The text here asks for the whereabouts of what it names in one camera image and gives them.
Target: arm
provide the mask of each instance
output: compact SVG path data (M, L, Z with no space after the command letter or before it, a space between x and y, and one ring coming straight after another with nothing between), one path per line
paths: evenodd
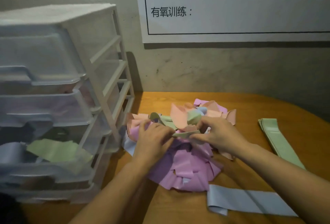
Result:
M251 144L225 119L202 117L198 128L209 134L191 138L228 152L255 170L307 223L330 222L330 183L280 157Z
M149 121L141 123L139 140L132 161L75 216L70 224L118 223L133 194L153 165L165 154L173 142L174 130Z

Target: hand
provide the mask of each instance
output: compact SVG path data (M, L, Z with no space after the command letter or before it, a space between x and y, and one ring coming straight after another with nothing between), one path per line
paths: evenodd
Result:
M139 127L139 138L136 143L132 162L148 172L166 153L172 144L175 133L173 128L153 123L145 130L150 120L145 120Z
M211 127L209 134L204 134ZM201 140L212 144L221 152L236 155L239 148L245 146L248 141L240 132L226 119L202 116L197 128L203 134L192 134L190 138Z

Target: wooden table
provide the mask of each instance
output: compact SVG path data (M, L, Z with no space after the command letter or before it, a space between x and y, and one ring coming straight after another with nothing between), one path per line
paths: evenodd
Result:
M236 127L252 143L272 151L258 126L260 118L277 118L278 126L299 156L306 169L330 181L330 127L319 117L289 103L255 94L239 93L137 93L132 112L157 112L169 115L171 103L183 105L195 98L215 100L221 106L237 109ZM236 159L234 162L215 154L214 158L225 165L212 184L229 188L272 191L272 189L248 166ZM103 181L106 185L131 156L121 150L110 161ZM140 188L141 201L133 201L125 223L304 223L300 218L274 215L248 214L229 211L228 216L208 212L206 193L166 190L146 180ZM23 210L31 224L68 223L84 205L48 203L23 204Z

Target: whiteboard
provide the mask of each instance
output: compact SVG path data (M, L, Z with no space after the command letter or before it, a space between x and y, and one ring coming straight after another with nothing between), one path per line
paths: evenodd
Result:
M138 0L142 40L329 41L330 0Z

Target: forearm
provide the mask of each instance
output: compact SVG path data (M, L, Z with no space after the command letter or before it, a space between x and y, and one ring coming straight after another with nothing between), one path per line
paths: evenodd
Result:
M330 183L262 147L246 143L234 154L254 169L308 223L330 220Z
M147 170L128 163L70 224L118 223L122 213L146 176Z

